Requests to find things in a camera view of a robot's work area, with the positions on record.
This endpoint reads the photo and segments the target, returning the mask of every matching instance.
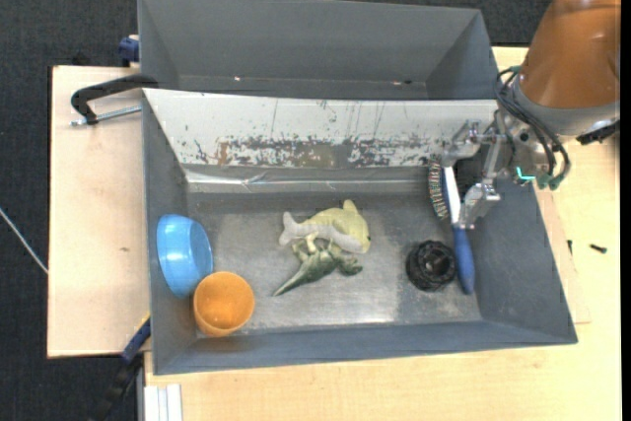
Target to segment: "black object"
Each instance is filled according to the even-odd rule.
[[[139,352],[140,348],[150,335],[151,319],[147,318],[125,346],[120,355],[122,364],[88,421],[106,421],[123,397],[127,395],[142,367],[143,357]]]
[[[133,90],[134,88],[158,88],[158,81],[144,74],[125,76],[124,78],[106,81],[105,83],[99,83],[77,90],[70,99],[70,104],[77,112],[86,118],[89,125],[94,125],[98,123],[99,120],[88,105],[88,101],[119,94],[127,90]]]
[[[591,144],[595,141],[602,142],[607,137],[617,133],[620,131],[620,120],[618,119],[615,123],[604,126],[594,132],[585,133],[583,135],[579,135],[576,140],[579,141],[583,146],[586,144]]]
[[[405,272],[419,290],[437,291],[454,280],[456,256],[443,243],[426,241],[407,255]]]
[[[88,421],[106,421],[116,406],[120,404],[122,398],[130,391],[131,386],[142,367],[142,355],[134,356],[130,363],[120,366],[103,398],[95,407]]]
[[[597,246],[595,244],[590,244],[590,247],[592,249],[595,249],[596,251],[601,252],[602,254],[605,254],[607,252],[607,248],[606,247],[602,247],[602,246]]]

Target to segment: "metal clamp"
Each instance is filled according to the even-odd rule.
[[[158,88],[158,82],[150,76],[134,74],[77,90],[70,99],[70,104],[83,116],[83,119],[75,119],[71,121],[70,124],[72,126],[85,124],[95,125],[104,119],[111,119],[139,111],[140,106],[138,105],[103,114],[96,114],[88,105],[88,101],[126,92],[135,88]]]

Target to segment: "yellow toy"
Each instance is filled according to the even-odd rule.
[[[341,209],[332,207],[318,212],[303,223],[296,223],[286,212],[283,214],[283,225],[285,230],[278,240],[281,246],[312,233],[348,252],[367,252],[371,246],[368,224],[352,200],[345,200]]]

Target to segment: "plastic toy dinosaur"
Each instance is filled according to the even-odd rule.
[[[286,212],[283,214],[283,225],[285,230],[278,240],[281,246],[313,232],[319,238],[329,239],[349,252],[366,252],[371,246],[368,224],[352,200],[345,200],[341,209],[326,209],[302,223],[296,223],[292,215]]]
[[[287,293],[303,284],[313,283],[327,276],[336,268],[347,276],[362,271],[355,256],[349,256],[331,240],[327,247],[318,247],[315,243],[317,232],[312,232],[299,242],[293,244],[294,254],[301,260],[301,265],[285,284],[274,292],[274,297]]]

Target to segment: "bristle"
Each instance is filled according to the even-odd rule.
[[[441,162],[438,158],[432,157],[427,165],[427,183],[432,207],[434,207],[434,212],[440,219],[447,218],[450,215],[450,211],[445,201]]]

